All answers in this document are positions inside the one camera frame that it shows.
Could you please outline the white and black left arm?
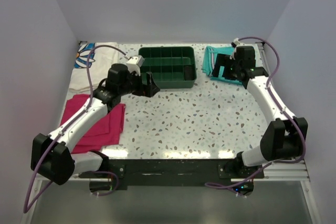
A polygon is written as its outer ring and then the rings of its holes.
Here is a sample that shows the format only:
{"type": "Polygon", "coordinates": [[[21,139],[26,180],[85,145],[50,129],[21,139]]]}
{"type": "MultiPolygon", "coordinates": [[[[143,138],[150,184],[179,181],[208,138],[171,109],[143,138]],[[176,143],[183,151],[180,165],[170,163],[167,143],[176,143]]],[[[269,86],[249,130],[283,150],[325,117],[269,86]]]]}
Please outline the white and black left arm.
{"type": "Polygon", "coordinates": [[[57,185],[74,174],[91,172],[97,178],[108,174],[108,158],[98,151],[73,154],[79,140],[120,103],[127,94],[151,98],[159,92],[152,73],[142,82],[140,68],[130,63],[116,63],[108,76],[92,91],[84,105],[58,129],[48,135],[38,134],[32,145],[31,169],[57,185]]]}

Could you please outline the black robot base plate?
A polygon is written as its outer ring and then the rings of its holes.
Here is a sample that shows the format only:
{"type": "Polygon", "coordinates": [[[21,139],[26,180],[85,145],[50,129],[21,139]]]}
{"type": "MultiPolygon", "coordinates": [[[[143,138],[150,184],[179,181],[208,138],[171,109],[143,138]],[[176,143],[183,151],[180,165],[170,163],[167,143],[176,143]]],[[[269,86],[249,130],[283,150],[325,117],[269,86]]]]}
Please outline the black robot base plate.
{"type": "Polygon", "coordinates": [[[118,190],[129,186],[201,187],[213,182],[229,185],[259,167],[237,167],[232,159],[111,159],[107,171],[119,178],[118,190]]]}

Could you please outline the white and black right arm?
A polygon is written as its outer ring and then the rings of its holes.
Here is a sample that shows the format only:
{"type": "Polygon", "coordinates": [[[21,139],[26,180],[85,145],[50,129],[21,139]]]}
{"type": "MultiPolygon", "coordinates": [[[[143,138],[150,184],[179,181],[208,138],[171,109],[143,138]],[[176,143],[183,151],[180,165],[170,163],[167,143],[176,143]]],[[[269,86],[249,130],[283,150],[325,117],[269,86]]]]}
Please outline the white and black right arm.
{"type": "Polygon", "coordinates": [[[254,166],[266,162],[296,163],[304,158],[308,122],[285,106],[271,85],[271,76],[256,66],[254,47],[237,46],[231,55],[218,54],[212,75],[239,81],[255,98],[268,124],[257,147],[236,155],[237,177],[246,178],[254,166]]]}

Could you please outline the black striped underwear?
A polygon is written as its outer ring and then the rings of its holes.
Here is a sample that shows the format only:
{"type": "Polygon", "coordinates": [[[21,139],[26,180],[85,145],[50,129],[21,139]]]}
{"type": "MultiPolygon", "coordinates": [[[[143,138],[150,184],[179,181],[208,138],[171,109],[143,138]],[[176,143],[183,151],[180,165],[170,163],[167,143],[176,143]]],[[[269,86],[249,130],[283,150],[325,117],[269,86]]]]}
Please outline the black striped underwear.
{"type": "Polygon", "coordinates": [[[185,81],[192,81],[194,80],[194,70],[191,65],[184,66],[184,80],[185,81]]]}

